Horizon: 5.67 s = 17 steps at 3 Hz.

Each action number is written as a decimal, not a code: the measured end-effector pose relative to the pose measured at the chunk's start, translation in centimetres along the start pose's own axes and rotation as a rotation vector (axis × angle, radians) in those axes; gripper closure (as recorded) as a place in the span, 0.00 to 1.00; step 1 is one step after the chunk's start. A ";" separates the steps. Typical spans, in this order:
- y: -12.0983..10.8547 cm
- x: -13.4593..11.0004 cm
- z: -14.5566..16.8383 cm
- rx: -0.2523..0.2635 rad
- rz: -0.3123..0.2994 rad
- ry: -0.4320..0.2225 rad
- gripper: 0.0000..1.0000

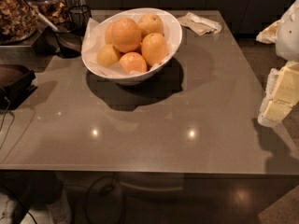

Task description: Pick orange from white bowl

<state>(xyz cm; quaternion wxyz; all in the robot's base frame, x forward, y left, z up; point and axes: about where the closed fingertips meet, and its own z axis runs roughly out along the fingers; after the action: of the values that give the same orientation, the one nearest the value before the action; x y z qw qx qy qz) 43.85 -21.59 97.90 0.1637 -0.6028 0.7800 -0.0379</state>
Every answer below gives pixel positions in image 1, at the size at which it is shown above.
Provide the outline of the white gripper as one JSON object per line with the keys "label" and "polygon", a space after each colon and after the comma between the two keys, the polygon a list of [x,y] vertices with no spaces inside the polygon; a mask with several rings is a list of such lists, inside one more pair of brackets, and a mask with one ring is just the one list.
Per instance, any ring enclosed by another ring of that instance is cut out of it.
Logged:
{"label": "white gripper", "polygon": [[277,56],[292,61],[280,70],[272,68],[267,78],[258,122],[265,127],[275,127],[299,103],[299,0],[295,0],[280,20],[258,33],[256,40],[276,43]]}

